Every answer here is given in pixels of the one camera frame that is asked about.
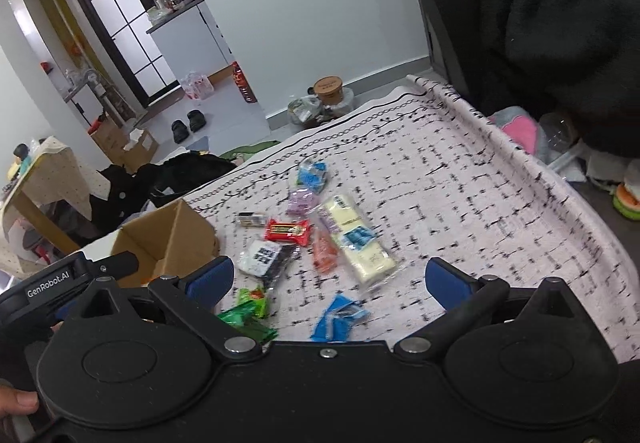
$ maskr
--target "box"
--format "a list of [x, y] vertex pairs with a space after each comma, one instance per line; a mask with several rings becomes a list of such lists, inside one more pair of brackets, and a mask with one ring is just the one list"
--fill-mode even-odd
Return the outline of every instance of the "box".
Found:
[[189, 275], [218, 257], [220, 243], [213, 226], [178, 199], [123, 225], [111, 255], [123, 251], [135, 253], [139, 267], [118, 283], [138, 287], [161, 275]]
[[127, 172], [135, 174], [140, 167], [151, 163], [158, 150], [158, 142], [147, 130], [143, 130], [136, 144], [129, 150], [122, 151], [122, 164]]
[[107, 118], [91, 135], [91, 138], [107, 155], [111, 163], [122, 165], [122, 149], [129, 143], [129, 138], [111, 118]]

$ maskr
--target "red bottle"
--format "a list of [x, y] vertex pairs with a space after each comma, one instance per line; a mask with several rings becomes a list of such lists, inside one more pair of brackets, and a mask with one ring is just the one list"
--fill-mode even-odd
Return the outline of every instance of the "red bottle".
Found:
[[232, 66], [234, 67], [234, 82], [236, 83], [236, 86], [238, 86], [238, 89], [242, 93], [242, 97], [244, 98], [244, 101], [247, 102], [248, 104], [256, 103], [258, 100], [255, 98], [255, 95], [251, 89], [251, 86], [246, 81], [246, 77], [244, 76], [244, 73], [242, 73], [242, 70], [240, 69], [240, 65], [238, 64], [238, 62], [233, 62]]

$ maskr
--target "green candy wrapper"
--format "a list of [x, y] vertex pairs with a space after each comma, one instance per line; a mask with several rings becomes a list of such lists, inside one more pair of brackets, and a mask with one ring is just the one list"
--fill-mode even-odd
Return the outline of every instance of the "green candy wrapper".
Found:
[[241, 288], [238, 292], [238, 306], [245, 302], [255, 303], [254, 317], [267, 318], [269, 314], [269, 305], [267, 298], [264, 296], [264, 290], [261, 287], [256, 289]]
[[256, 309], [256, 301], [251, 300], [223, 311], [218, 318], [236, 328], [245, 337], [254, 339], [258, 344], [266, 344], [276, 338], [278, 332], [255, 319]]

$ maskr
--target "patterned bedsheet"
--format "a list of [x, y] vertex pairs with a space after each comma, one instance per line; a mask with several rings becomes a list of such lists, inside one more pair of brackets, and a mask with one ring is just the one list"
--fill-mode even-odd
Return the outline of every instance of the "patterned bedsheet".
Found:
[[[408, 77], [407, 86], [340, 120], [299, 133], [187, 197], [215, 226], [222, 254], [237, 261], [261, 230], [233, 223], [240, 211], [286, 219], [289, 172], [319, 155], [330, 169], [324, 197], [351, 195], [405, 269], [365, 297], [370, 320], [352, 340], [394, 344], [443, 313], [424, 268], [439, 256], [466, 273], [492, 273], [514, 286], [565, 279], [618, 360], [640, 347], [638, 273], [582, 198], [473, 109], [450, 86]], [[236, 272], [232, 293], [254, 284]], [[279, 283], [270, 324], [285, 340], [308, 340], [337, 292], [360, 298], [346, 268], [319, 275], [304, 249]]]

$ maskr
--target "cabinet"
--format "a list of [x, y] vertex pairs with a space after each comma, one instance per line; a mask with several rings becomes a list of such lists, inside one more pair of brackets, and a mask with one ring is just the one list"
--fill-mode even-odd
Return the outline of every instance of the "cabinet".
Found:
[[178, 80], [190, 71], [208, 77], [229, 65], [197, 6], [163, 24], [151, 38]]
[[231, 64], [236, 59], [234, 58], [233, 53], [231, 53], [229, 46], [226, 44], [226, 40], [222, 35], [222, 32], [220, 32], [220, 29], [216, 24], [216, 20], [213, 18], [213, 14], [211, 13], [211, 10], [209, 10], [207, 3], [204, 3], [204, 2], [200, 3], [198, 5], [198, 9], [202, 14], [202, 18], [204, 19], [204, 22], [207, 23], [207, 26], [209, 27], [211, 34], [213, 35], [213, 38], [218, 43], [218, 47], [220, 48], [220, 51], [222, 52], [222, 55], [224, 56], [226, 63]]
[[78, 93], [67, 102], [67, 105], [83, 126], [87, 126], [87, 124], [90, 126], [98, 116], [104, 112], [102, 104], [89, 86], [82, 87]]

